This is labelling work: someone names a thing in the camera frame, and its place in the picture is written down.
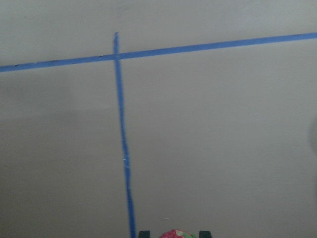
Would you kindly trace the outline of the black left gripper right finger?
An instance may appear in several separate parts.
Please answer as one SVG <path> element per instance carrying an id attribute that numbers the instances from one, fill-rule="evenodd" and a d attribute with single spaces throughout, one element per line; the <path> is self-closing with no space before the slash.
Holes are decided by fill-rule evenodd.
<path id="1" fill-rule="evenodd" d="M 211 238 L 211 232 L 207 230 L 199 231 L 199 238 Z"/>

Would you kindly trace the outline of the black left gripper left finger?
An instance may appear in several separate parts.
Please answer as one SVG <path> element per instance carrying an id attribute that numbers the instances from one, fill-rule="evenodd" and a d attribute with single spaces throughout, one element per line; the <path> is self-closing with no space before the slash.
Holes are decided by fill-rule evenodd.
<path id="1" fill-rule="evenodd" d="M 138 238 L 150 238 L 150 231 L 149 230 L 139 231 Z"/>

